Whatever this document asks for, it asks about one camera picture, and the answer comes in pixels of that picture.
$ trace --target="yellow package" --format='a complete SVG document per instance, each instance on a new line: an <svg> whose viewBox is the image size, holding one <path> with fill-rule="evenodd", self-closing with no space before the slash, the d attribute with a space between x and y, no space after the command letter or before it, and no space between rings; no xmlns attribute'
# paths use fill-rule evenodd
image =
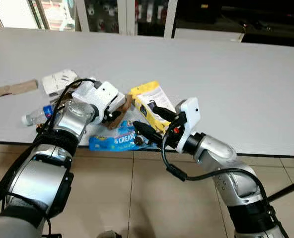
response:
<svg viewBox="0 0 294 238"><path fill-rule="evenodd" d="M175 108L157 81L143 84L131 89L135 107L143 114L151 126L157 131L165 133L170 122L152 112L150 103L155 102L158 107L167 108L175 112Z"/></svg>

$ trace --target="tiled floor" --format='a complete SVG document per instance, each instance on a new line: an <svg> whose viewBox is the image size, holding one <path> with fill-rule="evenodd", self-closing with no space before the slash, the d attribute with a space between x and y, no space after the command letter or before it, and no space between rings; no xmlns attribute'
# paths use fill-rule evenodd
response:
<svg viewBox="0 0 294 238"><path fill-rule="evenodd" d="M24 146L0 145L0 178ZM190 175L204 171L189 155L168 159ZM270 195L294 182L294 159L241 157ZM233 238L234 227L211 179L181 182L157 152L94 153L78 149L74 181L64 212L52 229L64 238L95 238L115 230L124 238ZM294 238L294 192L272 203Z"/></svg>

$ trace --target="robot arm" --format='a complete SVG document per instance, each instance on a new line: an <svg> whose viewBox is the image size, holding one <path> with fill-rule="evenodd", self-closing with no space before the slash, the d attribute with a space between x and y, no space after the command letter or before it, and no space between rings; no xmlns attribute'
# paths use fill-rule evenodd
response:
<svg viewBox="0 0 294 238"><path fill-rule="evenodd" d="M182 181L213 177L215 186L228 207L236 238L288 237L278 222L274 209L269 205L265 190L253 169L239 160L235 150L229 145L193 131L200 119L196 98L179 103L176 106L177 113L168 112L156 105L153 105L153 112L171 121L164 137L137 121L134 122L136 130L161 148L166 169ZM184 171L167 161L166 145L175 148L179 153L193 155L196 163L209 174L187 176Z"/></svg>
<svg viewBox="0 0 294 238"><path fill-rule="evenodd" d="M41 237L45 220L65 207L74 177L70 172L73 155L86 126L112 117L109 114L124 103L125 96L108 82L79 81L87 81L81 93L77 91L80 102L53 117L53 127L36 137L1 180L0 200L6 196L6 208L0 213L0 238ZM51 234L49 227L46 237L61 235Z"/></svg>

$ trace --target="bottle cap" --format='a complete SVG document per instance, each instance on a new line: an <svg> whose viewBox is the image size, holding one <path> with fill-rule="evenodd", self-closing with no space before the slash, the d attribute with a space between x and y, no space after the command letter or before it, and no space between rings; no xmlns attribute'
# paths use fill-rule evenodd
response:
<svg viewBox="0 0 294 238"><path fill-rule="evenodd" d="M27 115L22 116L22 117L21 117L21 121L22 121L22 123L23 123L24 125L26 125L26 126L31 126L31 125L33 125L32 120L31 120L30 118L28 118Z"/></svg>

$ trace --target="plastic water bottle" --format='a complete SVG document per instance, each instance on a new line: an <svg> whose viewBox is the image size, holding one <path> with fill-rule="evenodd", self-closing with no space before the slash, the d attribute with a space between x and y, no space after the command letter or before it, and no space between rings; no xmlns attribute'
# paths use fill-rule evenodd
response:
<svg viewBox="0 0 294 238"><path fill-rule="evenodd" d="M72 103L72 99L62 101L59 107L66 106ZM21 121L26 126L45 123L53 114L55 103L46 105L42 108L34 110L32 113L22 116Z"/></svg>

